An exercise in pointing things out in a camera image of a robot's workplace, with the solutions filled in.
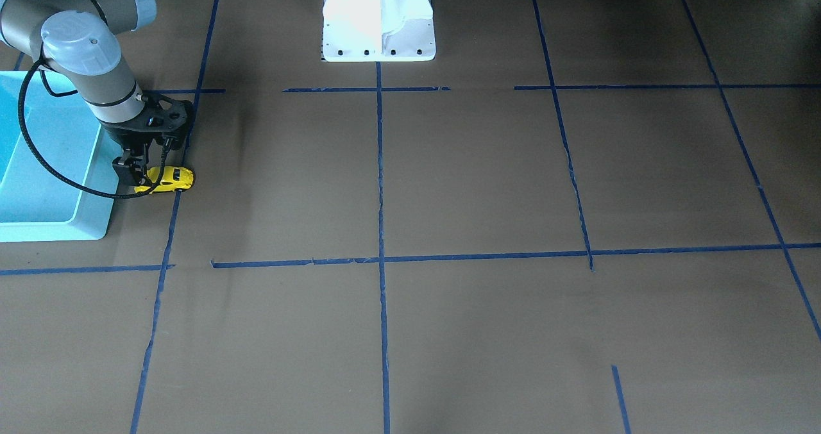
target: blue plastic bin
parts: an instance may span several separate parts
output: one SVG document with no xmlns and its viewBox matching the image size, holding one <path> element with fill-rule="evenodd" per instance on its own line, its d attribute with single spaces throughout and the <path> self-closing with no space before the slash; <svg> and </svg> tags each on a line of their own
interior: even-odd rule
<svg viewBox="0 0 821 434">
<path fill-rule="evenodd" d="M 48 74 L 56 92 L 74 89 Z M 113 200 L 62 183 L 32 155 L 17 122 L 23 72 L 0 72 L 0 242 L 103 238 Z M 103 132 L 79 95 L 55 98 L 35 76 L 26 96 L 26 124 L 43 157 L 65 177 L 103 192 L 117 190 L 117 143 Z"/>
</svg>

